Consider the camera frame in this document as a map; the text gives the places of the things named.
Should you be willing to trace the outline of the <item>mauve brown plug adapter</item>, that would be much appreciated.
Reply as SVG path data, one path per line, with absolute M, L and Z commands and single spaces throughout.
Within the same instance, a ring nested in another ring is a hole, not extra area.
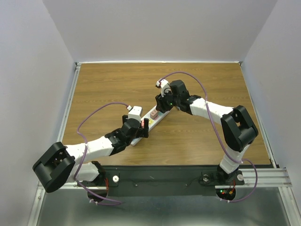
M 158 111 L 156 109 L 154 109 L 153 111 L 151 111 L 150 117 L 152 119 L 155 119 L 157 116 L 158 116 Z

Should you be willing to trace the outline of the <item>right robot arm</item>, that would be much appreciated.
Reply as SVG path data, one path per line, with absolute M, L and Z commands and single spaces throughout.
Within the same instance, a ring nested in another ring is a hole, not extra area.
M 177 107 L 190 115 L 209 119 L 212 125 L 221 125 L 224 140 L 218 138 L 218 141 L 226 145 L 222 146 L 225 154 L 217 167 L 216 178 L 222 184 L 231 181 L 244 153 L 259 134 L 247 109 L 242 105 L 222 106 L 190 95 L 182 80 L 168 82 L 162 79 L 157 81 L 156 87 L 161 90 L 155 97 L 157 111 L 165 113 Z

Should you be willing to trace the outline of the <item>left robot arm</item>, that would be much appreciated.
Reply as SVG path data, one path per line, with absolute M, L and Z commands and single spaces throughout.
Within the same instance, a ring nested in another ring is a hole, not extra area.
M 93 141 L 77 145 L 53 143 L 32 167 L 46 192 L 54 192 L 76 179 L 101 185 L 105 174 L 97 169 L 98 165 L 84 162 L 115 155 L 130 146 L 134 139 L 149 136 L 149 119 L 136 120 L 124 115 L 123 120 L 121 128 Z

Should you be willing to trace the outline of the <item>white power strip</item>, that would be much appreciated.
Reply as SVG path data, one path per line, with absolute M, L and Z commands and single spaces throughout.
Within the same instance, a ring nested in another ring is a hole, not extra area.
M 149 119 L 149 132 L 169 113 L 169 112 L 161 113 L 158 111 L 158 116 L 155 119 L 152 119 L 150 117 L 150 113 L 154 109 L 156 109 L 156 105 L 153 108 L 151 108 L 151 110 L 149 110 L 144 116 L 141 117 L 141 120 Z

